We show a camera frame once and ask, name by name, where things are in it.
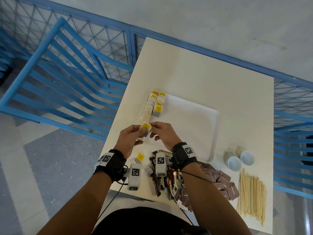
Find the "white tray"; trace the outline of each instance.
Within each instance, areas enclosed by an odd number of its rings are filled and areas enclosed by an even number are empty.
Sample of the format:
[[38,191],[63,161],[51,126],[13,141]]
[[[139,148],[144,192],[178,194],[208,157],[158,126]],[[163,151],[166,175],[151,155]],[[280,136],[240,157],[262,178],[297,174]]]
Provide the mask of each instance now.
[[[210,163],[214,158],[217,138],[219,112],[194,102],[166,95],[161,116],[151,116],[150,122],[170,123],[182,141],[188,143],[196,152],[198,161]],[[159,149],[166,150],[162,142],[145,138],[145,155]]]

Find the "person's right hand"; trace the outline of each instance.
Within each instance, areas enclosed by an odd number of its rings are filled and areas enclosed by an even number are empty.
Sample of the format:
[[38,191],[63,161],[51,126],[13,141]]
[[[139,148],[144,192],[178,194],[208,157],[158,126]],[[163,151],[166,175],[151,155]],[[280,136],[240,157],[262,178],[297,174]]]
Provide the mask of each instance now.
[[151,134],[150,138],[153,138],[155,135],[154,140],[162,140],[162,143],[164,146],[172,151],[173,147],[178,144],[179,142],[182,142],[182,140],[177,136],[175,133],[173,127],[169,123],[163,123],[163,122],[152,122],[151,125]]

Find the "black wrist strap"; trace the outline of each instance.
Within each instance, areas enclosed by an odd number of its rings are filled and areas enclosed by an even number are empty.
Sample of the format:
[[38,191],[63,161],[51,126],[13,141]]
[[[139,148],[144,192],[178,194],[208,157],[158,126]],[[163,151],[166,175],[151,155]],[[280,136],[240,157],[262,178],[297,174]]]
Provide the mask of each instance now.
[[125,170],[123,166],[125,162],[126,159],[119,150],[111,149],[98,160],[93,174],[104,172],[111,178],[112,183],[119,181],[124,176]]
[[179,142],[173,149],[173,168],[176,170],[182,170],[190,163],[197,162],[196,154],[194,150],[186,143]]

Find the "white wall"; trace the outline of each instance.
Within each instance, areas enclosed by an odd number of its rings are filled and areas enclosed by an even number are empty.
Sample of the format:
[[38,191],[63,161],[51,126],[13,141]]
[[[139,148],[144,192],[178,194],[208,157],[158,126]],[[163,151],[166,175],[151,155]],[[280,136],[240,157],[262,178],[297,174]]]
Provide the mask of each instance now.
[[313,0],[51,0],[313,81]]

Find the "white bowl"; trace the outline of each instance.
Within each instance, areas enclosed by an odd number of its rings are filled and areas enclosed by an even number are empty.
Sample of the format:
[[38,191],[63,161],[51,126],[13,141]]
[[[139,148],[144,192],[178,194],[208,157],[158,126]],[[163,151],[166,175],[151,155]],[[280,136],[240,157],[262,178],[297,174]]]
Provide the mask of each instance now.
[[240,171],[241,169],[241,161],[239,158],[233,156],[227,160],[227,167],[232,171]]
[[243,151],[240,155],[240,160],[243,164],[251,166],[254,164],[254,155],[249,151]]

